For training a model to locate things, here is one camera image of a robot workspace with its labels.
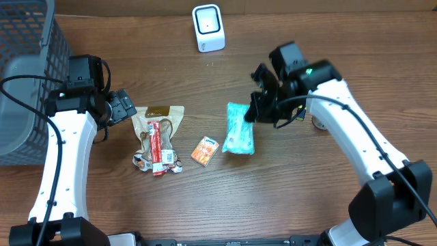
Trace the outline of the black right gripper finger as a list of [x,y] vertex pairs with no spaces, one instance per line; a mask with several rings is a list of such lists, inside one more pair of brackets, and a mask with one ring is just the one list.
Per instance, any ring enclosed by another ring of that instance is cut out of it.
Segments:
[[250,74],[250,77],[255,84],[263,90],[276,90],[279,87],[277,78],[264,63],[261,63],[255,72]]
[[261,115],[261,110],[264,106],[264,97],[261,92],[251,93],[251,102],[247,112],[244,115],[246,122],[256,122]]

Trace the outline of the yellow highlighter black cap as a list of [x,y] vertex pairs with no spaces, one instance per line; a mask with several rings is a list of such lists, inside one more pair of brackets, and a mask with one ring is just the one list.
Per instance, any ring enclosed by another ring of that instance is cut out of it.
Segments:
[[296,120],[303,121],[303,120],[305,119],[306,110],[307,110],[306,107],[300,105],[300,106],[298,107]]

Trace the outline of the red snack bar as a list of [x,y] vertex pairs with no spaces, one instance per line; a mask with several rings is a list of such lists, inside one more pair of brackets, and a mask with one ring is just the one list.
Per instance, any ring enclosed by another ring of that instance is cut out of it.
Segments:
[[152,156],[152,171],[154,176],[162,176],[165,173],[161,152],[160,122],[148,121],[147,130],[150,138],[150,152]]

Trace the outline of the teal tissue packet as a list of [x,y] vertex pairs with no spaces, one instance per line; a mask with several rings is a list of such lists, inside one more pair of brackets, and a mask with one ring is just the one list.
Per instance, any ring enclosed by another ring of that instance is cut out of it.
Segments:
[[234,102],[227,104],[227,136],[222,152],[250,155],[255,153],[253,123],[244,119],[248,110],[248,105]]

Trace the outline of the brown transparent snack bag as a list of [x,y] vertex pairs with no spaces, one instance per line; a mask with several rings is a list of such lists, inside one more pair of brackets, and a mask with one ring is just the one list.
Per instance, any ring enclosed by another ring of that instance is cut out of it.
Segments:
[[160,123],[161,149],[171,150],[171,139],[178,130],[184,117],[184,106],[137,107],[137,113],[132,116],[135,134],[141,142],[141,154],[146,161],[152,161],[150,147],[150,130],[148,123]]

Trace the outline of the green lid jar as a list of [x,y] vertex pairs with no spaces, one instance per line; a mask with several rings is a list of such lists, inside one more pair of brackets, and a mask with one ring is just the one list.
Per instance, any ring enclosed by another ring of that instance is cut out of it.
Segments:
[[312,123],[314,125],[314,127],[322,130],[322,131],[326,131],[327,128],[325,127],[325,125],[318,119],[316,118],[314,115],[312,116]]

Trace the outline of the white patterned wrapper packet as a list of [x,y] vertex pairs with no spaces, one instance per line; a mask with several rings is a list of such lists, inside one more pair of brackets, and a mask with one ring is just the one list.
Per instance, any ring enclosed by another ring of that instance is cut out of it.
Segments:
[[[182,162],[178,158],[175,150],[162,150],[161,154],[163,158],[164,172],[170,172],[175,174],[182,172]],[[153,169],[152,155],[150,152],[138,150],[134,154],[132,162],[143,172],[147,172],[148,170]]]

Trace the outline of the orange snack packet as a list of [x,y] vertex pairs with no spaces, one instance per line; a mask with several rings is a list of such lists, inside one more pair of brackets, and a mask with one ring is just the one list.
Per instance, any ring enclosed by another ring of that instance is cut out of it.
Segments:
[[191,158],[206,167],[219,148],[219,143],[209,137],[203,137],[193,150]]

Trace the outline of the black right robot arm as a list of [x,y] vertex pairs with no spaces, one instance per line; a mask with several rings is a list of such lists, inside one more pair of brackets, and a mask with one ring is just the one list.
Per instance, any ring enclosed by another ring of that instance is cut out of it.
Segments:
[[269,59],[251,74],[259,90],[245,120],[282,128],[310,113],[343,150],[361,186],[343,223],[319,235],[292,236],[292,245],[384,245],[394,232],[434,218],[429,166],[409,161],[381,134],[328,60],[309,63],[294,42],[278,46]]

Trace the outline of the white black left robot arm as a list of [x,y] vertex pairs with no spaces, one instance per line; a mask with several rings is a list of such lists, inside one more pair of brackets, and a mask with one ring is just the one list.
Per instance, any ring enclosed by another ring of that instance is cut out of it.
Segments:
[[112,92],[111,71],[93,55],[69,58],[69,74],[49,93],[40,112],[13,97],[16,104],[48,124],[48,145],[39,194],[28,222],[13,226],[9,244],[142,245],[137,232],[106,235],[88,220],[86,203],[89,156],[96,133],[137,111],[125,90]]

